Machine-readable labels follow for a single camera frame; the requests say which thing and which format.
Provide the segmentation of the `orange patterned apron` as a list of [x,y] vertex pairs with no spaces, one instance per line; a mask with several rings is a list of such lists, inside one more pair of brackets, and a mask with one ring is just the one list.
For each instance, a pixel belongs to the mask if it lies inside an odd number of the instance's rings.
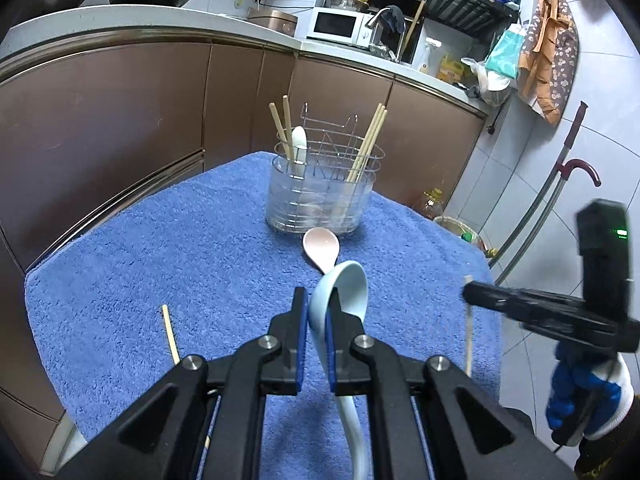
[[578,30],[567,1],[536,0],[518,57],[518,94],[549,125],[563,116],[578,58]]

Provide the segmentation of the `teal hanging cloth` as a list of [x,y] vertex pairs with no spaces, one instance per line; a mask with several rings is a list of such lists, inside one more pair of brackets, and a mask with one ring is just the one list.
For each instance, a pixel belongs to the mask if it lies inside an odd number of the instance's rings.
[[486,70],[503,77],[518,78],[518,59],[525,34],[520,26],[508,28],[491,50],[485,62]]

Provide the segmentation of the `white microwave oven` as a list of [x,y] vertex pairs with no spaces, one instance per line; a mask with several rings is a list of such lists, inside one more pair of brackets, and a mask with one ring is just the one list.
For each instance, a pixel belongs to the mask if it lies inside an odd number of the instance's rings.
[[306,38],[367,50],[373,34],[373,30],[366,26],[369,18],[367,13],[314,8]]

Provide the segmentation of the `white ceramic spoon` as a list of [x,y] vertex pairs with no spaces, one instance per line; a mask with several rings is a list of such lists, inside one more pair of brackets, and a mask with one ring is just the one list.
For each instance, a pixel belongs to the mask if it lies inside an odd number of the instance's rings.
[[303,179],[307,166],[307,136],[302,126],[292,131],[292,171],[294,176]]

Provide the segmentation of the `light blue ceramic spoon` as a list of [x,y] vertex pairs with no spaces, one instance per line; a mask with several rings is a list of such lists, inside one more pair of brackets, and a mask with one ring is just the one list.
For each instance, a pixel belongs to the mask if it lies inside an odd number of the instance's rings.
[[[326,314],[329,312],[330,296],[337,290],[341,310],[364,321],[368,306],[368,280],[360,263],[345,261],[334,266],[318,283],[311,294],[308,323],[318,358],[324,374],[329,376],[329,353],[326,348],[329,331],[326,329]],[[340,415],[352,460],[352,478],[367,479],[369,457],[366,442],[352,396],[336,396],[335,403]]]

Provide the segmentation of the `red handled umbrella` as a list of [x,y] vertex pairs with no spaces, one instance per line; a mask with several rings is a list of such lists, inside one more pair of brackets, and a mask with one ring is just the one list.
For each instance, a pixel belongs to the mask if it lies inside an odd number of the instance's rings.
[[575,171],[584,172],[588,177],[590,177],[592,184],[596,188],[600,188],[600,186],[602,185],[601,178],[596,168],[591,166],[589,162],[585,162],[584,160],[579,158],[573,158],[568,160],[567,162],[559,164],[558,166],[560,179],[564,182],[570,180],[570,176],[574,174]]

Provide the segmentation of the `brown rice cooker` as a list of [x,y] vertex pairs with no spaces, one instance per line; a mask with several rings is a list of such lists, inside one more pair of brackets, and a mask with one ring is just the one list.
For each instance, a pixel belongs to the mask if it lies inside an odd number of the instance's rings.
[[298,18],[277,9],[263,8],[248,10],[246,20],[254,25],[294,37]]

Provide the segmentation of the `chrome kitchen faucet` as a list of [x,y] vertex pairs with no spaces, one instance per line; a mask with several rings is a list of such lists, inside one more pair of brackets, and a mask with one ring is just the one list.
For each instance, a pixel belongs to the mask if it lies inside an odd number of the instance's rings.
[[407,29],[400,7],[384,6],[364,23],[364,27],[371,31],[369,49],[398,62]]

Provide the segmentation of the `pink ceramic spoon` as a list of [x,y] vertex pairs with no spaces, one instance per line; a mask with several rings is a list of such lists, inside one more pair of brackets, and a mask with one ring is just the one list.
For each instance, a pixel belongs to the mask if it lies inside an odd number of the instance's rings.
[[309,260],[323,273],[329,273],[340,254],[340,241],[326,228],[312,228],[303,236],[303,250]]

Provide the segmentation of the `cooking oil bottle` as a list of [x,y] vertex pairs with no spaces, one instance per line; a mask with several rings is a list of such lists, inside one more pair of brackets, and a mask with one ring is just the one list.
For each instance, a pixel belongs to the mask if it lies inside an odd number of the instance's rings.
[[414,203],[413,210],[430,220],[441,216],[444,212],[442,191],[439,188],[424,191]]

